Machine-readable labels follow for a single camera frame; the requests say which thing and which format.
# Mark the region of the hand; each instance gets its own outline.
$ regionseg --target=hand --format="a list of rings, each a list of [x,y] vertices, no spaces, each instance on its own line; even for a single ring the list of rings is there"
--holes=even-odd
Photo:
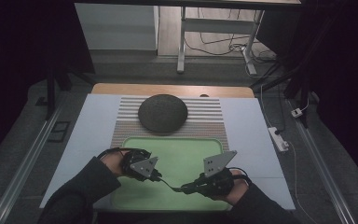
[[[233,175],[241,175],[241,171],[239,170],[230,170],[230,172]],[[248,184],[243,179],[235,179],[234,180],[234,187],[232,188],[231,192],[228,195],[225,196],[213,196],[211,199],[218,200],[218,201],[224,201],[226,203],[229,203],[231,205],[236,204],[242,195],[248,190]]]
[[[120,152],[112,152],[108,153],[105,156],[101,158],[101,162],[103,162],[107,168],[109,168],[112,173],[119,177],[123,175],[123,172],[121,170],[120,163],[123,160],[123,156],[129,151],[121,151]]]

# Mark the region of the white wall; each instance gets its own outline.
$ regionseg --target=white wall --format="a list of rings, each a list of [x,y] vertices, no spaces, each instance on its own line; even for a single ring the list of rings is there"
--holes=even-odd
[[[76,3],[76,11],[89,49],[158,47],[158,7]]]

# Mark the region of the green cutting mat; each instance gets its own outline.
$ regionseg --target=green cutting mat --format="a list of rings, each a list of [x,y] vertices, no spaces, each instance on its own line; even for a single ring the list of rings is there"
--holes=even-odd
[[[123,147],[138,147],[158,157],[156,169],[173,187],[194,181],[203,173],[203,159],[223,152],[221,143],[210,138],[130,137]],[[222,211],[228,204],[198,193],[172,191],[163,182],[140,182],[120,177],[121,188],[112,193],[112,205],[122,211]]]

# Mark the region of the wooden edge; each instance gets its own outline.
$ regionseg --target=wooden edge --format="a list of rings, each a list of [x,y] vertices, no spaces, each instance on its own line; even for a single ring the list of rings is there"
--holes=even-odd
[[[176,96],[201,96],[221,98],[255,98],[252,89],[248,87],[220,86],[178,86],[178,85],[148,85],[148,84],[114,84],[98,83],[92,88],[92,94],[117,95],[156,95],[171,94]]]

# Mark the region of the gray floor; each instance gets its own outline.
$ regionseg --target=gray floor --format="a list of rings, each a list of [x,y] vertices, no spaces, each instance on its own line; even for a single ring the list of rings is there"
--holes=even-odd
[[[175,59],[172,58],[161,58],[142,52],[133,54],[127,51],[93,51],[92,55],[97,72],[97,75],[93,77],[101,82],[246,87],[255,81],[255,78],[246,75],[244,62],[241,59],[188,58],[186,59],[185,73],[177,75]],[[260,74],[267,68],[267,64],[256,66]],[[34,169],[21,190],[20,197],[7,218],[7,223],[35,223],[40,215],[41,210],[38,205],[60,161],[83,102],[91,90],[91,86],[83,80],[74,76],[71,76],[71,79],[74,83],[72,90],[58,92],[59,96],[63,94],[68,96],[57,121],[70,122],[69,133],[61,143],[46,142]],[[296,157],[293,148],[287,153],[278,153],[296,205],[296,211],[293,213],[302,223],[313,223],[298,206],[295,197],[297,191],[298,200],[317,223],[341,223],[335,206],[332,204],[298,133],[296,122],[290,116],[290,107],[282,97],[279,97],[284,85],[281,85],[280,91],[277,88],[266,91],[263,94],[263,103],[271,125],[283,128],[282,115],[284,115],[285,131],[282,136],[296,148]],[[27,105],[0,146],[0,198],[43,125],[46,108],[36,106],[35,103],[39,97],[46,96],[46,90],[45,82],[33,85],[29,90]],[[292,100],[291,104],[295,105],[296,101]],[[317,102],[310,98],[309,130],[358,223],[358,168],[334,135],[320,122],[316,107]],[[59,136],[51,134],[49,139],[55,140],[57,137]],[[296,181],[295,160],[297,165]]]

